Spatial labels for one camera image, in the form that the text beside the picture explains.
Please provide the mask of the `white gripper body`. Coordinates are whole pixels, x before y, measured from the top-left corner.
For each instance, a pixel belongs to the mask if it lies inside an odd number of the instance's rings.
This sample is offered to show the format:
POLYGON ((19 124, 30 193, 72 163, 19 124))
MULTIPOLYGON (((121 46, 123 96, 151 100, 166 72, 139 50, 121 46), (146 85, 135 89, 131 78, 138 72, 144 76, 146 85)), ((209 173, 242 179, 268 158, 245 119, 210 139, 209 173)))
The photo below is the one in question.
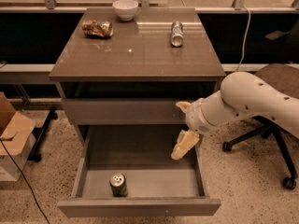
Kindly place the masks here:
POLYGON ((204 99, 200 98, 188 105, 185 112, 185 122, 187 126, 194 132, 205 134, 213 131, 215 127, 211 125, 205 118, 202 110, 204 99))

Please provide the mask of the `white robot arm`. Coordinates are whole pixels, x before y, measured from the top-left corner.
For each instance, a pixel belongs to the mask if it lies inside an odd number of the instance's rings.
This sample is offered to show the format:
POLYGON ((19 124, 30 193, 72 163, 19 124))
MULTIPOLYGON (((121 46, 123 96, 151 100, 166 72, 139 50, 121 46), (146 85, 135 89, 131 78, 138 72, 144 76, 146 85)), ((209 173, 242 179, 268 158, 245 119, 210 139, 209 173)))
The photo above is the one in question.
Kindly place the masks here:
POLYGON ((274 121, 279 127, 299 137, 299 99, 284 94, 259 77, 234 72, 221 83, 219 91, 192 103, 178 102, 185 114, 186 131, 179 133, 171 158, 179 160, 193 148, 202 134, 219 125, 254 116, 274 121))

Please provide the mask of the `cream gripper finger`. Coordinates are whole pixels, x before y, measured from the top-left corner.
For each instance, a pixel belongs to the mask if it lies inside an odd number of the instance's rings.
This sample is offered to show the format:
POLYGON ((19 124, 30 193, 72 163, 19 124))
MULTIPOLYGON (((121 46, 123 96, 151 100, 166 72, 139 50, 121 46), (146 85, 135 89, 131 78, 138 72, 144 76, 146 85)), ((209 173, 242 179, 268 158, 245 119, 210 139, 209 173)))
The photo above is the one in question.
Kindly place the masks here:
POLYGON ((186 153, 193 148, 199 141, 200 135, 192 130, 181 130, 178 135, 178 140, 171 153, 173 160, 180 160, 186 153))
POLYGON ((183 113, 187 113, 190 105, 191 104, 186 101, 179 101, 176 103, 176 107, 178 107, 183 113))

